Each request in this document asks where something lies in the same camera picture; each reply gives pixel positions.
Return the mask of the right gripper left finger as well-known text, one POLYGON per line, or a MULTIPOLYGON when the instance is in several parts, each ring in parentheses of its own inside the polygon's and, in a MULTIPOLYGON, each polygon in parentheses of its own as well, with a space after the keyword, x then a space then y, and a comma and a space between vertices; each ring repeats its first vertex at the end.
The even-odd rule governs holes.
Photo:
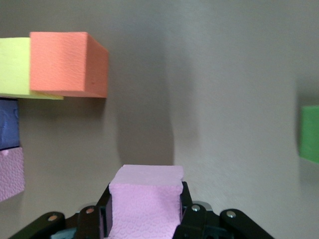
POLYGON ((104 239, 112 228, 112 196, 105 189, 95 205, 84 207, 66 218, 48 212, 19 230, 9 239, 104 239))

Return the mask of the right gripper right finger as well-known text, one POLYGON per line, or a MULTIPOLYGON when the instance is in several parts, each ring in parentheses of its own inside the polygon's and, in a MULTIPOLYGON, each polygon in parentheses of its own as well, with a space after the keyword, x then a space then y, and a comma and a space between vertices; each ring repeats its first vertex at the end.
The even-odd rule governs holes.
POLYGON ((219 215, 192 201, 187 182, 180 195, 181 220, 173 239, 274 239, 249 216, 238 209, 219 215))

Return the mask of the pink foam cube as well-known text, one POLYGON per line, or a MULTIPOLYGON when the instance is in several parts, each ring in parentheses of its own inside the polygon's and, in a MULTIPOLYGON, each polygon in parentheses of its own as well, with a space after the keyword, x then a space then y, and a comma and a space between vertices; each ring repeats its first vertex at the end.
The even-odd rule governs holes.
POLYGON ((109 185, 108 239, 172 239, 180 224, 182 179, 182 166, 122 166, 109 185))
POLYGON ((25 189, 24 156, 21 147, 0 151, 0 202, 25 189))

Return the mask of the dark purple foam cube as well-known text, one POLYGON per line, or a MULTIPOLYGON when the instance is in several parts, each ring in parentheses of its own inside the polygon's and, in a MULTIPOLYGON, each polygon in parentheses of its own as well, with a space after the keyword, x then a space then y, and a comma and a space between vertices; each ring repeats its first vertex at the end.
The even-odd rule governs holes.
POLYGON ((19 145, 18 101, 0 97, 0 150, 19 145))

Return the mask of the orange foam cube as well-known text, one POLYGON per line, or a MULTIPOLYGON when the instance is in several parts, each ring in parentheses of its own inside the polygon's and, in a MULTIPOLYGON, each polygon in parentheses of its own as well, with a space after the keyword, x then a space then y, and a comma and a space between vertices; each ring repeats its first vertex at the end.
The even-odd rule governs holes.
POLYGON ((109 52, 87 32, 31 32, 30 88, 64 97, 106 98, 109 52))

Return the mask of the yellow foam cube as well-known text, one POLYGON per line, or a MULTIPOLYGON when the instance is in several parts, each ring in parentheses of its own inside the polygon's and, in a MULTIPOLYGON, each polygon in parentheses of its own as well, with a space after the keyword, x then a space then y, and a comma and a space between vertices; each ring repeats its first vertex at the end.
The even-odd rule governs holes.
POLYGON ((62 96, 30 89, 30 38, 0 38, 0 96, 62 100, 62 96))

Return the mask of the green foam cube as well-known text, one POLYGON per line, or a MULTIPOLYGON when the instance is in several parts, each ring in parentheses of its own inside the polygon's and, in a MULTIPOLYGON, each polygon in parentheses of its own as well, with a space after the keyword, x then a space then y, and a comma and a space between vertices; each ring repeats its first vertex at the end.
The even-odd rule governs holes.
POLYGON ((299 155, 319 164, 319 105, 302 107, 300 126, 299 155))

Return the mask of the brown table cover sheet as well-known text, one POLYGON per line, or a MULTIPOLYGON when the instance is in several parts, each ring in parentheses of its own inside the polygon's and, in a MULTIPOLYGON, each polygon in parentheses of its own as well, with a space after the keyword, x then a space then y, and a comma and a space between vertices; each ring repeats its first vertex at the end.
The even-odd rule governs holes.
POLYGON ((299 157, 319 104, 319 0, 0 0, 0 37, 85 31, 106 99, 19 101, 25 191, 0 239, 96 202, 124 164, 181 165, 191 195, 276 239, 319 239, 319 164, 299 157))

